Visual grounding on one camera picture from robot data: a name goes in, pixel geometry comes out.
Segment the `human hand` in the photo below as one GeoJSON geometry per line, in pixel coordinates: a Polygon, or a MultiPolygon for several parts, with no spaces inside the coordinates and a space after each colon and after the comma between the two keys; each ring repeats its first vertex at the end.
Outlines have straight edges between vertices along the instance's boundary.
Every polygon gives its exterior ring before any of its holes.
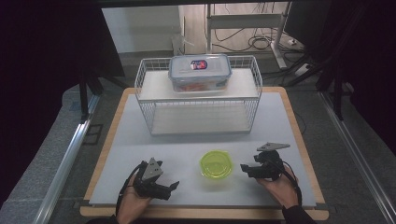
{"type": "MultiPolygon", "coordinates": [[[[285,170],[291,176],[294,176],[288,166],[285,166],[285,170]]],[[[286,209],[298,205],[297,192],[285,175],[281,175],[276,181],[263,178],[256,178],[256,180],[259,184],[263,185],[281,205],[285,206],[286,209]]]]}
{"type": "Polygon", "coordinates": [[[142,198],[132,187],[135,175],[131,177],[128,187],[125,189],[120,203],[117,221],[120,224],[129,224],[140,217],[145,209],[149,206],[152,198],[142,198]]]}

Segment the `white wire basket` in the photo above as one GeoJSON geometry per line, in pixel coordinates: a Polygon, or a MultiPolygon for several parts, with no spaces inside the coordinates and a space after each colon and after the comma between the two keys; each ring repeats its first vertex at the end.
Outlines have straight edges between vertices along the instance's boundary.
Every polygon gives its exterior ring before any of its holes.
{"type": "Polygon", "coordinates": [[[250,133],[262,96],[254,56],[229,56],[233,71],[225,91],[175,92],[170,58],[143,59],[135,96],[152,135],[250,133]]]}

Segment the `container lid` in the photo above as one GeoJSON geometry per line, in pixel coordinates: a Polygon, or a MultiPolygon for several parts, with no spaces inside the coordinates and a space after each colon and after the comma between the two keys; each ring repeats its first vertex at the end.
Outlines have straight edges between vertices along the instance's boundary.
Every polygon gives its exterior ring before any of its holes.
{"type": "Polygon", "coordinates": [[[200,160],[202,175],[211,179],[227,177],[233,169],[233,163],[227,151],[212,150],[200,160]]]}
{"type": "Polygon", "coordinates": [[[169,77],[229,77],[230,61],[225,54],[201,54],[173,57],[169,65],[169,77]]]}

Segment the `gray floor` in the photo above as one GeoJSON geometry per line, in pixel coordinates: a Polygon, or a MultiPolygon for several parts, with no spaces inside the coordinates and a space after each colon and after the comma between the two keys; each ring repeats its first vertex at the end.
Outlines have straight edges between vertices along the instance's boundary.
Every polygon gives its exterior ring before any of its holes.
{"type": "MultiPolygon", "coordinates": [[[[120,56],[126,77],[118,79],[133,86],[135,69],[141,58],[168,57],[172,52],[131,53],[120,56]]],[[[276,86],[294,78],[281,76],[271,53],[256,55],[265,86],[276,86]]],[[[311,77],[295,87],[287,88],[290,102],[299,122],[303,138],[313,163],[320,188],[330,210],[330,218],[322,223],[387,223],[375,199],[352,160],[339,132],[337,132],[323,101],[315,90],[318,77],[311,77]]],[[[101,79],[105,87],[91,129],[79,150],[64,190],[51,215],[49,223],[84,223],[88,218],[79,214],[79,206],[106,138],[106,133],[122,95],[122,89],[101,79]]],[[[74,87],[64,93],[63,107],[49,135],[35,159],[26,170],[0,211],[0,223],[32,223],[64,153],[73,137],[79,119],[79,93],[74,87]]],[[[375,176],[391,199],[396,199],[396,181],[393,171],[396,159],[354,106],[343,98],[345,124],[355,143],[369,162],[375,176]]],[[[142,220],[143,223],[182,223],[175,220],[142,220]]],[[[213,223],[188,220],[184,223],[213,223]]],[[[224,223],[258,223],[236,221],[224,223]]]]}

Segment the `yellow-green bowl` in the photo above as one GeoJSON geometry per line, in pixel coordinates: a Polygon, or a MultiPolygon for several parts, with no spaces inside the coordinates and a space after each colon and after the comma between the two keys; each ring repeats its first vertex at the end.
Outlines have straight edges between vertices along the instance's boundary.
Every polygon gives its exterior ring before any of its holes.
{"type": "Polygon", "coordinates": [[[233,163],[227,151],[212,150],[200,160],[202,175],[211,179],[227,177],[233,170],[233,163]]]}

